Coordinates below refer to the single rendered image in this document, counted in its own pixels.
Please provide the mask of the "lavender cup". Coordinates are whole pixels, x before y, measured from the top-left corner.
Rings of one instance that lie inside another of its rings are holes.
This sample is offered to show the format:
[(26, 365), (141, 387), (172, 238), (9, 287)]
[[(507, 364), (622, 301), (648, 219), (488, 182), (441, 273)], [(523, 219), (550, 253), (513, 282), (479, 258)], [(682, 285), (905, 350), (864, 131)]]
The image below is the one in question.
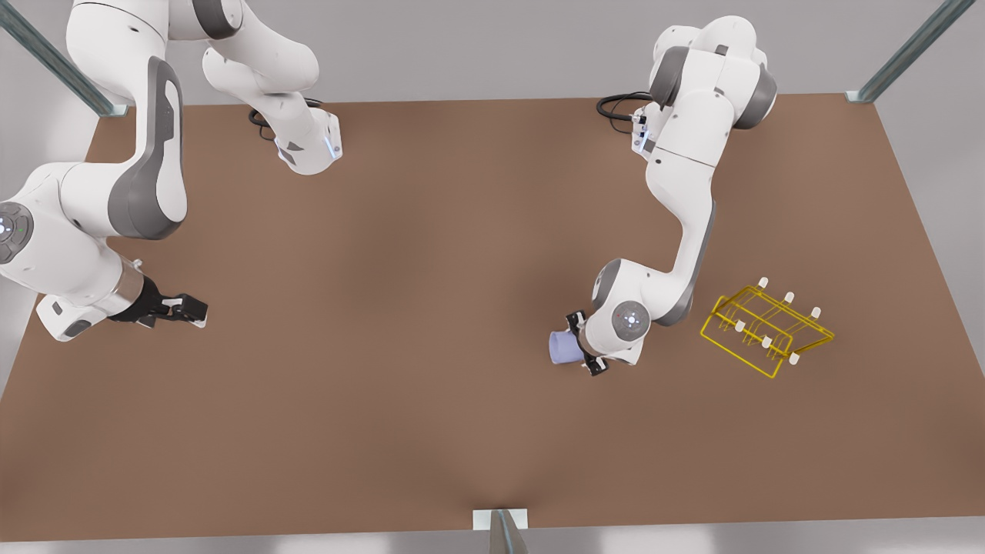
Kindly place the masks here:
[(578, 337), (573, 331), (553, 331), (549, 334), (549, 357), (556, 365), (570, 362), (584, 362), (584, 351), (581, 350)]

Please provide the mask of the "silver frame post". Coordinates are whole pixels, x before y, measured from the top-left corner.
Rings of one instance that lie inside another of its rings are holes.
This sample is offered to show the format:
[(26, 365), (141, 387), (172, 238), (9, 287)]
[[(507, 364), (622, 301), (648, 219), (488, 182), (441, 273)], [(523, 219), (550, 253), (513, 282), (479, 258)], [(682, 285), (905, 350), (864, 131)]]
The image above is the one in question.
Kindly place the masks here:
[(859, 90), (844, 92), (850, 104), (873, 104), (977, 0), (943, 0), (893, 56)]
[(9, 0), (0, 0), (0, 27), (21, 47), (35, 56), (58, 80), (66, 85), (96, 115), (122, 117), (128, 106), (112, 104), (94, 83), (71, 63)]
[(528, 509), (472, 511), (472, 529), (489, 532), (489, 554), (530, 554), (521, 534), (528, 527)]

